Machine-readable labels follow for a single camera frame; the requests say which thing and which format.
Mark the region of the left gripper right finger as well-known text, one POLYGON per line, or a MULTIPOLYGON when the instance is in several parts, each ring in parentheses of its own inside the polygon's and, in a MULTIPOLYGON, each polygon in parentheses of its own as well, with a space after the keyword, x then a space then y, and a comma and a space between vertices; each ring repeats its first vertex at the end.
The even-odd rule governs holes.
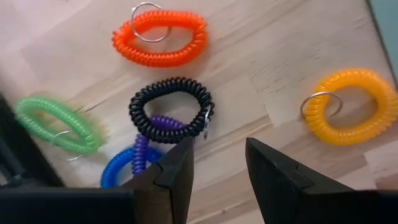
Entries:
POLYGON ((397 223, 397 191, 355 190, 246 139, 249 179, 265 223, 397 223))

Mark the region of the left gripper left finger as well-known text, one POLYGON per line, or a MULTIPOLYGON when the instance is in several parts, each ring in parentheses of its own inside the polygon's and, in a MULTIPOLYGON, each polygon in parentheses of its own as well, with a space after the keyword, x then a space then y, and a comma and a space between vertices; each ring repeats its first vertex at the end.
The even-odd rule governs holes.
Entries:
POLYGON ((144 172, 113 189, 36 184, 1 189, 1 223, 186 223, 193 151, 194 139, 187 137, 144 172))

